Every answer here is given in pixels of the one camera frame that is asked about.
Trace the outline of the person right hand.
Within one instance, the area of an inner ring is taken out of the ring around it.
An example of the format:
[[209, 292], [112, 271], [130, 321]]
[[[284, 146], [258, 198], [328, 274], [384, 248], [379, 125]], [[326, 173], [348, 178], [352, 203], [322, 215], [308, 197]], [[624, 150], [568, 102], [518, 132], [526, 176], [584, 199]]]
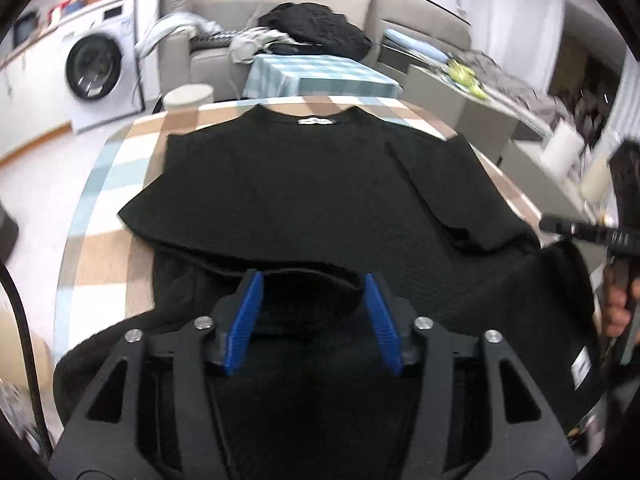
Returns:
[[626, 309], [629, 293], [639, 301], [639, 279], [630, 285], [623, 284], [622, 273], [627, 269], [625, 261], [614, 260], [603, 271], [602, 332], [608, 338], [620, 336], [631, 321], [631, 313]]

